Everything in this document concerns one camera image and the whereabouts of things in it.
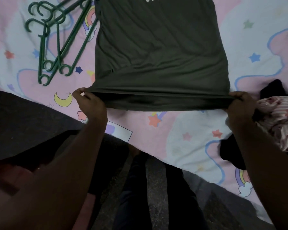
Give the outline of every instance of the bed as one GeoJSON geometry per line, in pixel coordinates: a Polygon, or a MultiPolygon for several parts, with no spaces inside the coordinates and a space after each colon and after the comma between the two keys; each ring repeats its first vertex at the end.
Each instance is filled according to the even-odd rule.
{"type": "MultiPolygon", "coordinates": [[[[0,90],[53,108],[83,123],[87,118],[71,93],[95,81],[95,44],[99,23],[71,76],[57,73],[51,83],[37,81],[42,28],[24,22],[28,5],[41,0],[0,0],[0,90]]],[[[62,0],[46,0],[58,4],[62,0]]],[[[219,30],[228,59],[231,90],[259,91],[274,79],[288,92],[288,0],[214,0],[219,30]]],[[[64,41],[81,9],[66,16],[60,28],[64,41]]],[[[64,62],[72,64],[95,20],[94,1],[64,62]]],[[[56,32],[47,41],[47,58],[56,57],[56,32]]],[[[138,112],[108,109],[106,133],[158,159],[190,171],[208,182],[262,206],[246,170],[235,168],[218,155],[221,139],[231,133],[222,110],[138,112]]]]}

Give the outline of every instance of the t-shirt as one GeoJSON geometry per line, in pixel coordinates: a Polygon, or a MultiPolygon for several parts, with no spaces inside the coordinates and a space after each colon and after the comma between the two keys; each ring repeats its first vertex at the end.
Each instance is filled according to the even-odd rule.
{"type": "Polygon", "coordinates": [[[227,107],[228,63],[212,0],[95,0],[96,80],[109,108],[227,107]]]}

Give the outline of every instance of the yellow crescent moon print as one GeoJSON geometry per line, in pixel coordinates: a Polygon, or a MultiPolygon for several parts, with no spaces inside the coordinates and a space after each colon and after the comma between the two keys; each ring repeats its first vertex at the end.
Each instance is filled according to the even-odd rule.
{"type": "Polygon", "coordinates": [[[58,97],[58,95],[55,93],[54,94],[54,101],[56,102],[56,104],[58,104],[59,106],[62,107],[68,107],[71,103],[72,103],[72,94],[69,93],[68,98],[66,99],[60,99],[58,97]]]}

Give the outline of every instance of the leg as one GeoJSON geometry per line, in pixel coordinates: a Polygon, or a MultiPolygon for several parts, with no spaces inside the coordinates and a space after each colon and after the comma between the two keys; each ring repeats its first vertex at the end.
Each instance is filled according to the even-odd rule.
{"type": "Polygon", "coordinates": [[[182,170],[168,164],[165,167],[169,200],[169,230],[208,230],[196,195],[184,180],[182,170]]]}
{"type": "Polygon", "coordinates": [[[148,154],[141,153],[133,159],[120,197],[113,230],[152,229],[147,203],[145,170],[147,157],[148,154]]]}

